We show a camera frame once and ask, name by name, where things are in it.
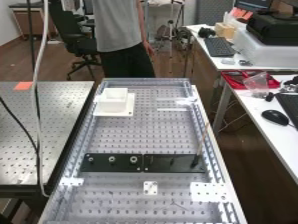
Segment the computer monitor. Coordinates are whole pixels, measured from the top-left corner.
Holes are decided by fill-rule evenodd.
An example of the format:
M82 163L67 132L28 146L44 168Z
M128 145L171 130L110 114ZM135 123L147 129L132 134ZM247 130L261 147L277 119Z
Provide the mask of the computer monitor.
M86 15L94 15L94 4L92 0L83 0Z
M236 0L236 7L248 11L271 9L273 0Z

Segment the white t-shirt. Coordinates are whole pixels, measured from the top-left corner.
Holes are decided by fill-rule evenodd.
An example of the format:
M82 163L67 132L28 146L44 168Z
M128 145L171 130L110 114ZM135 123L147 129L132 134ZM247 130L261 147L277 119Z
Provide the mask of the white t-shirt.
M98 50L112 52L140 44L137 0L94 0Z

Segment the keyboard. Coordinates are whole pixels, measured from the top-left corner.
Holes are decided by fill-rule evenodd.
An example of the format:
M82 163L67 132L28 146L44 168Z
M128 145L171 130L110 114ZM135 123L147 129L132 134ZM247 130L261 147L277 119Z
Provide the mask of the keyboard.
M205 44L212 57L232 57L236 54L235 49L224 37L207 38Z
M292 119L296 128L298 129L298 95L279 93L276 97Z

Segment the box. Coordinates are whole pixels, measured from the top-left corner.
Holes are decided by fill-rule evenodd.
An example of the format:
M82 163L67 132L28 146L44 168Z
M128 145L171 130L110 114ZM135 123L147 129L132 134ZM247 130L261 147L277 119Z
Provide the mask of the box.
M265 45L245 29L237 30L233 43L253 65L298 68L297 46Z
M225 25L224 23L216 24L216 33L219 37L233 39L235 32L236 32L236 28L232 25Z

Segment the white wall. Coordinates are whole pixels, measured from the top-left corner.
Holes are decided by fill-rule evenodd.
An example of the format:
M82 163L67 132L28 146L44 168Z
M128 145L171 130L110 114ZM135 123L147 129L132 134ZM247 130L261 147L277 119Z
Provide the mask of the white wall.
M12 11L8 8L11 0L0 0L0 46L20 36Z

